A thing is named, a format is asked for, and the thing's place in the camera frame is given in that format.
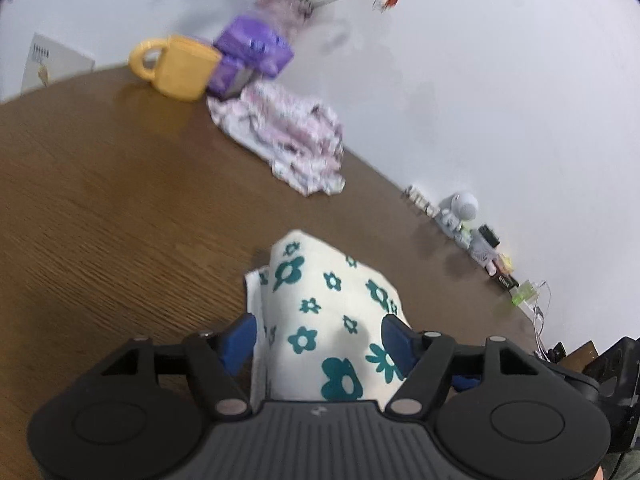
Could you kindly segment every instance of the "pink floral cloth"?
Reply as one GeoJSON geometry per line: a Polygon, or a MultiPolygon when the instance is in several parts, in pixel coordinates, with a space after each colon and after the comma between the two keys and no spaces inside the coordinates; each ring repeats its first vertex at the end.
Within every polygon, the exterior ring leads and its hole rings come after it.
{"type": "Polygon", "coordinates": [[[331,108],[293,95],[273,81],[245,87],[238,99],[207,101],[213,121],[271,165],[272,173],[308,196],[340,193],[342,125],[331,108]]]}

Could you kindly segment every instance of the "purple package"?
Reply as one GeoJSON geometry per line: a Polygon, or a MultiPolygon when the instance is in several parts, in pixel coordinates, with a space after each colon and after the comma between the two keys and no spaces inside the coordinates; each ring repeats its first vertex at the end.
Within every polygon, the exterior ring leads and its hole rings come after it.
{"type": "Polygon", "coordinates": [[[244,63],[232,56],[225,56],[211,74],[207,87],[214,94],[223,96],[231,88],[236,76],[244,70],[244,63]]]}
{"type": "Polygon", "coordinates": [[[293,58],[287,41],[265,23],[238,16],[213,44],[268,77],[276,77],[293,58]]]}

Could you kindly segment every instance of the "folded cloth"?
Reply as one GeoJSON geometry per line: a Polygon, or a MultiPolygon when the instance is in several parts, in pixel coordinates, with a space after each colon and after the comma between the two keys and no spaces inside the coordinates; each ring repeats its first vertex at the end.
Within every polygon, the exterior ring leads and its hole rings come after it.
{"type": "Polygon", "coordinates": [[[404,380],[382,345],[386,314],[406,323],[382,274],[301,231],[246,276],[258,321],[251,404],[375,399],[381,409],[404,380]]]}
{"type": "Polygon", "coordinates": [[[217,126],[270,163],[272,173],[298,192],[335,194],[344,188],[338,173],[342,126],[320,101],[260,80],[246,86],[238,99],[209,97],[207,103],[217,126]]]}

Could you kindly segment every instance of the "black robotic device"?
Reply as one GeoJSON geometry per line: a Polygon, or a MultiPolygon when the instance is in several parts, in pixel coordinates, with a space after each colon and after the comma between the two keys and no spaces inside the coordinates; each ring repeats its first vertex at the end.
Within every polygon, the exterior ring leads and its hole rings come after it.
{"type": "Polygon", "coordinates": [[[130,340],[33,416],[47,480],[591,479],[609,449],[598,383],[501,336],[484,346],[414,333],[388,315],[383,344],[406,376],[377,403],[268,400],[234,383],[255,343],[245,314],[179,345],[130,340]],[[184,374],[194,402],[158,385],[184,374]],[[475,388],[447,396],[455,376],[475,388]]]}

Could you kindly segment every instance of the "wooden table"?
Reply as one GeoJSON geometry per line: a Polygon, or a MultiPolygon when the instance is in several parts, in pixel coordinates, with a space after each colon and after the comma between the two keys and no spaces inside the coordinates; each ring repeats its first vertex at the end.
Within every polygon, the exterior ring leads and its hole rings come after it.
{"type": "Polygon", "coordinates": [[[416,329],[534,348],[524,314],[397,188],[351,153],[342,173],[342,194],[304,198],[203,102],[125,68],[2,105],[0,478],[36,478],[31,413],[126,339],[235,318],[243,274],[293,228],[385,274],[416,329]]]}

